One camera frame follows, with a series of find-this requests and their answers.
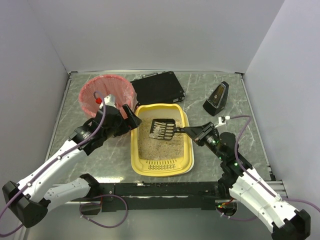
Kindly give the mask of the black litter scoop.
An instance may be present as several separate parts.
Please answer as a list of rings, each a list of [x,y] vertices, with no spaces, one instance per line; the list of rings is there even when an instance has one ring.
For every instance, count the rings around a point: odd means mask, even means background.
[[[175,134],[184,134],[183,127],[178,127],[171,118],[155,118],[151,122],[149,138],[161,141],[171,141]]]

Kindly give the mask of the yellow litter box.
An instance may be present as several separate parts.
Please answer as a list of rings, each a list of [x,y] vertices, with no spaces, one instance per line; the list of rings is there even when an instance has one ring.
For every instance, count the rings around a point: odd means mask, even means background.
[[[170,141],[149,137],[154,119],[174,119],[179,127],[189,126],[188,117],[178,104],[141,105],[135,115],[142,120],[130,136],[131,166],[137,174],[156,178],[171,177],[187,173],[193,168],[193,143],[188,136],[176,134]]]

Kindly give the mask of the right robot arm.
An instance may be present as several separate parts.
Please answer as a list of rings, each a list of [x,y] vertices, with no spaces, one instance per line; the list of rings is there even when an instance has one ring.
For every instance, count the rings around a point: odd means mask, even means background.
[[[276,193],[239,153],[236,136],[219,133],[214,124],[184,127],[198,146],[206,146],[221,161],[219,184],[224,192],[250,210],[270,231],[274,240],[305,240],[311,234],[311,216]]]

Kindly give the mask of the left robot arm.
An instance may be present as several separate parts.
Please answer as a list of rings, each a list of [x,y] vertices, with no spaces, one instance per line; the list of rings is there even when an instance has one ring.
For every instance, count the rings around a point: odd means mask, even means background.
[[[37,170],[17,183],[8,181],[2,187],[6,207],[22,226],[31,228],[56,207],[97,194],[100,184],[88,173],[59,187],[53,185],[78,161],[102,147],[106,140],[122,136],[141,124],[141,119],[127,104],[122,107],[126,118],[113,105],[100,107],[95,117],[77,127],[60,149]]]

